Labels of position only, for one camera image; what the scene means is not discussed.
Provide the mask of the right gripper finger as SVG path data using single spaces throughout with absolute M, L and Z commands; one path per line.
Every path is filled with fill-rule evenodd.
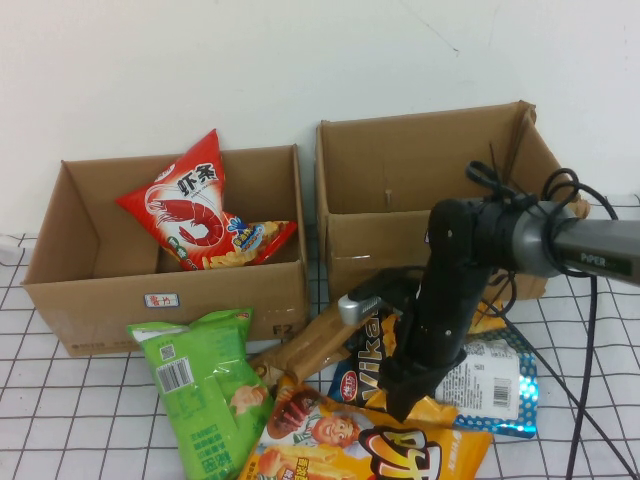
M 397 421 L 405 421 L 415 404 L 411 377 L 404 372 L 381 372 L 378 384 L 386 394 L 386 412 Z
M 413 389 L 413 403 L 417 403 L 424 398 L 435 398 L 435 392 L 437 387 L 442 383 L 449 369 L 443 368 L 428 368 L 426 371 L 421 372 L 414 380 Z

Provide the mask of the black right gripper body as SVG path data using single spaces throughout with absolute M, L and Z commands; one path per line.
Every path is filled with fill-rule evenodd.
M 405 369 L 450 369 L 470 329 L 475 297 L 421 294 L 407 298 L 396 309 L 401 320 L 396 327 L 394 358 Z

